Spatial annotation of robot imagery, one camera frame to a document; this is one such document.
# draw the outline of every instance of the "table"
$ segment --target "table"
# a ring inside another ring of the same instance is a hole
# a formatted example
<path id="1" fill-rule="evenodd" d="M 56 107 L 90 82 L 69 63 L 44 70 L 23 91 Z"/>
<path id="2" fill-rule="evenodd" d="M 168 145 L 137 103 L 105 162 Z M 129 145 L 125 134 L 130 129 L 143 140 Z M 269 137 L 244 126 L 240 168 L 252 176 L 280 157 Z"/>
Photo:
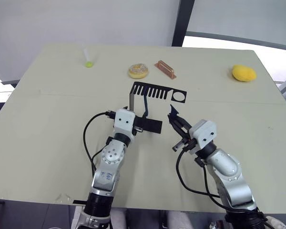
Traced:
<path id="1" fill-rule="evenodd" d="M 88 52 L 92 68 L 84 67 L 77 44 L 46 46 L 0 111 L 0 198 L 86 200 L 92 177 L 83 128 L 96 113 L 128 105 L 134 80 L 127 70 L 142 62 L 150 71 L 142 82 L 185 90 L 187 98 L 185 104 L 148 99 L 149 118 L 163 121 L 162 133 L 138 133 L 126 153 L 113 206 L 223 212 L 178 180 L 172 146 L 180 137 L 167 120 L 173 104 L 193 125 L 202 118 L 216 122 L 215 143 L 242 163 L 259 208 L 286 213 L 286 101 L 253 51 L 92 45 Z M 154 67 L 159 60 L 174 68 L 176 79 Z M 257 79 L 235 80 L 234 64 L 254 68 Z M 143 98 L 136 96 L 135 112 L 143 111 Z M 91 154 L 104 146 L 112 125 L 105 117 L 91 123 Z M 203 173 L 189 154 L 180 168 L 188 186 L 204 190 Z M 215 192 L 211 177 L 209 184 Z"/>

